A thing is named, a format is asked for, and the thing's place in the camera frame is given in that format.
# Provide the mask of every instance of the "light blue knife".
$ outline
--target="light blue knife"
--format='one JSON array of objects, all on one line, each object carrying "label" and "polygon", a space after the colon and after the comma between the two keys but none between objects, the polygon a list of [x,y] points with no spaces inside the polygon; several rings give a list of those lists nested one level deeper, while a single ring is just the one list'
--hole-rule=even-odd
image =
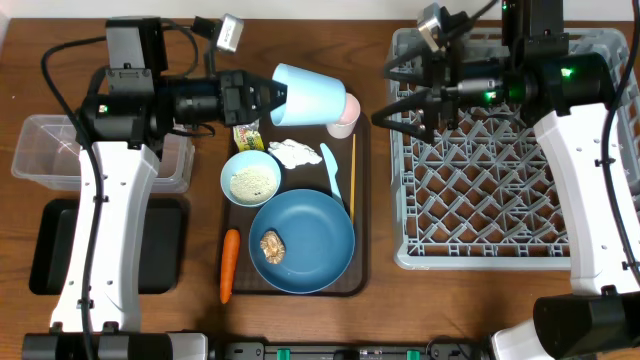
[{"label": "light blue knife", "polygon": [[340,189],[338,188],[338,181],[336,180],[336,174],[338,173],[338,163],[336,162],[336,158],[333,156],[331,150],[329,150],[327,144],[320,144],[320,150],[322,151],[324,163],[327,164],[327,173],[329,173],[329,183],[331,184],[331,194],[333,195],[333,199],[337,201],[340,206],[344,206],[342,203],[342,196],[340,196]]}]

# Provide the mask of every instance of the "blue plate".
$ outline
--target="blue plate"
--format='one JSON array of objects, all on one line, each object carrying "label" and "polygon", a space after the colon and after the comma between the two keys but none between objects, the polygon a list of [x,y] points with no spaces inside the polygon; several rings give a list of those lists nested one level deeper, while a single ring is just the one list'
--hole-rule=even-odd
[{"label": "blue plate", "polygon": [[[262,236],[275,231],[286,254],[269,264]],[[333,198],[313,190],[291,190],[260,209],[249,233],[249,254],[258,273],[274,287],[308,294],[333,284],[351,262],[355,234],[347,212]]]}]

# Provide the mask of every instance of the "carrot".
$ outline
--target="carrot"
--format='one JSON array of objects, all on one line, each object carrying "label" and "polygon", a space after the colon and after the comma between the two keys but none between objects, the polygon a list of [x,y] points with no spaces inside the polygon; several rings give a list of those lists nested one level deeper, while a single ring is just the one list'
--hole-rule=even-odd
[{"label": "carrot", "polygon": [[240,252],[240,232],[235,229],[230,229],[224,237],[224,246],[222,248],[220,301],[222,301],[223,304],[226,304],[231,298],[231,288],[233,287],[233,276],[236,273],[238,252]]}]

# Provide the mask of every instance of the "pink cup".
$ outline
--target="pink cup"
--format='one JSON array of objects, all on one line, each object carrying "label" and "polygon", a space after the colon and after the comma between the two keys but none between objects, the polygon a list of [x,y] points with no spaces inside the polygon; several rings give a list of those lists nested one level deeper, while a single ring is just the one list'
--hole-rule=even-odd
[{"label": "pink cup", "polygon": [[336,139],[344,139],[351,135],[360,117],[360,103],[353,95],[347,94],[347,105],[345,106],[340,120],[335,124],[327,125],[329,135]]}]

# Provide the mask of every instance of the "black tray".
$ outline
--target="black tray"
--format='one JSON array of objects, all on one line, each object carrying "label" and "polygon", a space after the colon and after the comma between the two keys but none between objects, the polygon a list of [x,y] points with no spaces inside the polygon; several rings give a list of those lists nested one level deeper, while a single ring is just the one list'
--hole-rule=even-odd
[{"label": "black tray", "polygon": [[[58,295],[67,277],[78,218],[76,199],[55,199],[45,206],[33,256],[29,289]],[[142,232],[138,290],[162,294],[178,282],[187,206],[175,199],[149,199]]]},{"label": "black tray", "polygon": [[[354,130],[356,135],[356,178],[355,178],[355,214],[354,229],[356,234],[356,248],[351,263],[345,273],[331,286],[324,290],[310,294],[313,296],[352,296],[360,292],[368,281],[369,276],[369,233],[370,233],[370,125],[366,116],[361,114]],[[282,142],[292,139],[313,148],[322,156],[320,144],[325,143],[338,163],[338,186],[342,195],[345,209],[349,209],[351,198],[351,157],[353,136],[337,140],[331,137],[325,126],[311,127],[275,127],[271,121],[260,122],[260,135],[268,148],[270,141]],[[233,154],[237,152],[232,141]],[[329,176],[324,160],[317,165],[304,165],[293,170],[282,166],[282,183],[278,193],[293,189],[314,189],[331,196]],[[238,265],[233,282],[234,294],[254,295],[290,295],[267,283],[256,271],[249,256],[249,230],[259,208],[246,208],[226,202],[225,219],[227,229],[238,229],[242,237]],[[219,257],[222,256],[222,242]]]}]

